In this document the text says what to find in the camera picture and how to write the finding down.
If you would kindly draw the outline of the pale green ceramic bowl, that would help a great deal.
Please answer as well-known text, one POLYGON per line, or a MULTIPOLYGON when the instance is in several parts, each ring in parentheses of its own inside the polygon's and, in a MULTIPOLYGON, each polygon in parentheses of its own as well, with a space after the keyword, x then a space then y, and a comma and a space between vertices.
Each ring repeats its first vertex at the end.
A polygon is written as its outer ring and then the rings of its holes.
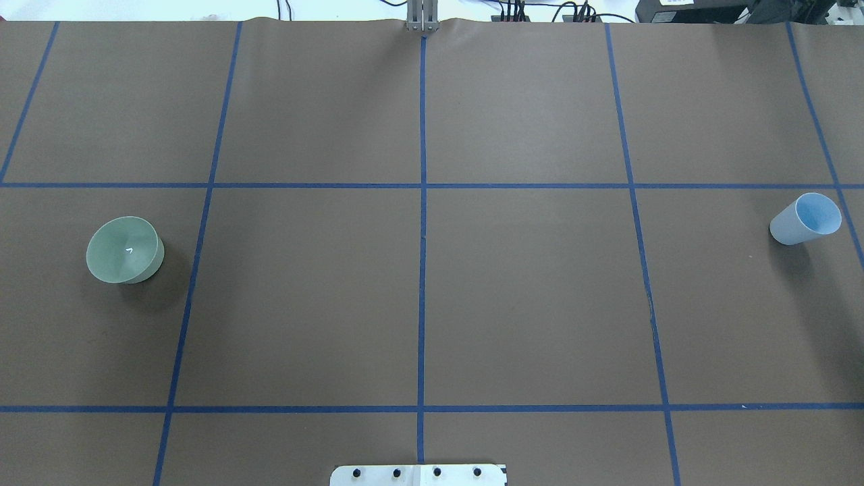
POLYGON ((165 257, 160 235, 147 219, 124 216, 105 222, 86 247, 86 266, 106 284, 138 284, 159 270, 165 257))

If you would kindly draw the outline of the light blue plastic cup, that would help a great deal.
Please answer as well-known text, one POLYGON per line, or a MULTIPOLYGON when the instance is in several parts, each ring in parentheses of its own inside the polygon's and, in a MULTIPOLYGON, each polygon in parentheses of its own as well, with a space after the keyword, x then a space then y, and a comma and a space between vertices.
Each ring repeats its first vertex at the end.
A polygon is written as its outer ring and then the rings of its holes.
POLYGON ((840 225, 840 207, 830 197, 808 192, 796 197, 769 222, 769 234, 781 245, 792 246, 836 233, 840 225))

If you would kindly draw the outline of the brown paper table cover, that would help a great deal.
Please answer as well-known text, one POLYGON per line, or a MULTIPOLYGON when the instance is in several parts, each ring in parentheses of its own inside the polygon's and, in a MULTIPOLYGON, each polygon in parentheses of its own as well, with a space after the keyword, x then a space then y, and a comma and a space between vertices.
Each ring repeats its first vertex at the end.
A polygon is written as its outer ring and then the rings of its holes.
POLYGON ((862 27, 3 22, 3 485, 417 462, 861 485, 862 27))

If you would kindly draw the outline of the black power adapter box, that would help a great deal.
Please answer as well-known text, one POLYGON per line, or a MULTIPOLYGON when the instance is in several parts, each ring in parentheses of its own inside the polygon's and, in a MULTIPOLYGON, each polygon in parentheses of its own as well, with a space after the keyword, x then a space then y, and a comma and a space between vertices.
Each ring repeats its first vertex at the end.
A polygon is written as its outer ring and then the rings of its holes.
POLYGON ((640 24, 734 24, 749 1, 639 1, 640 24))

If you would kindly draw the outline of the aluminium frame post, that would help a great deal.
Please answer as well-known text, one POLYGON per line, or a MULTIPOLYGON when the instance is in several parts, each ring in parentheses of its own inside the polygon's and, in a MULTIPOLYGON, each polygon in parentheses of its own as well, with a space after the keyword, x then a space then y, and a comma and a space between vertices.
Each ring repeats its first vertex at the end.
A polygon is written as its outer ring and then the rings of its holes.
POLYGON ((423 34, 432 33, 440 27, 438 0, 406 1, 406 30, 423 34))

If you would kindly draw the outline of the white central pedestal column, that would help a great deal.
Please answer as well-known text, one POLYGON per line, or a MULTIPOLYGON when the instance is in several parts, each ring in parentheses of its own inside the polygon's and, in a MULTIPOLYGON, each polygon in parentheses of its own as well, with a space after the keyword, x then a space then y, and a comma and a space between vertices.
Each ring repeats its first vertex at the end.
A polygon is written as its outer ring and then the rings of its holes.
POLYGON ((505 465, 387 464, 343 465, 332 471, 330 485, 506 485, 505 465))

